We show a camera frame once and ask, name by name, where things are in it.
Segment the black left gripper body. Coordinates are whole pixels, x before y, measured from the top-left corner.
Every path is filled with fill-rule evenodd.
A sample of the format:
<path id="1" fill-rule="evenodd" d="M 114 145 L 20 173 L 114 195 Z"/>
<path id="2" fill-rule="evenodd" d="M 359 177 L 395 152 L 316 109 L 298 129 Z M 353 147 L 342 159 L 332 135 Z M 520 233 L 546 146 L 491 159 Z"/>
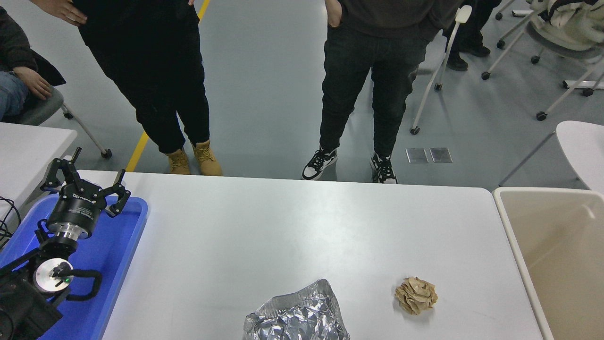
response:
<path id="1" fill-rule="evenodd" d="M 58 202 L 47 218 L 47 229 L 57 232 L 61 226 L 78 226 L 84 233 L 93 233 L 105 208 L 105 198 L 100 195 L 101 187 L 84 182 L 80 190 L 76 184 L 63 185 Z"/>

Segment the seated person's hand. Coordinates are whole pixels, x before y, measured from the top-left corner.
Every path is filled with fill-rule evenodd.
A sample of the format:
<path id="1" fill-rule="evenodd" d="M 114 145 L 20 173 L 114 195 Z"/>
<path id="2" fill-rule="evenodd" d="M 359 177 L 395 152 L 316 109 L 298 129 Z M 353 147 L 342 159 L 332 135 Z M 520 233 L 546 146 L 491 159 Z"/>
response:
<path id="1" fill-rule="evenodd" d="M 18 79 L 24 82 L 28 90 L 39 99 L 46 100 L 52 97 L 51 85 L 33 69 L 15 67 L 12 71 Z"/>

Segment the person's right hand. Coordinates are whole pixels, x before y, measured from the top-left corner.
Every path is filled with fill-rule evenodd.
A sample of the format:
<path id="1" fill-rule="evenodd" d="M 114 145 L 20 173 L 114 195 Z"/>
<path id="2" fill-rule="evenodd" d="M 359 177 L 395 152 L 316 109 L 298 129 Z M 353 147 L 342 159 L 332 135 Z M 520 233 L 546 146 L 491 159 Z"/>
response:
<path id="1" fill-rule="evenodd" d="M 343 17 L 343 7 L 341 2 L 338 0 L 325 0 L 324 4 L 327 11 L 328 26 L 332 28 L 340 26 Z"/>
<path id="2" fill-rule="evenodd" d="M 83 26 L 88 21 L 87 15 L 80 11 L 72 0 L 30 0 L 30 2 L 44 13 L 72 26 Z"/>

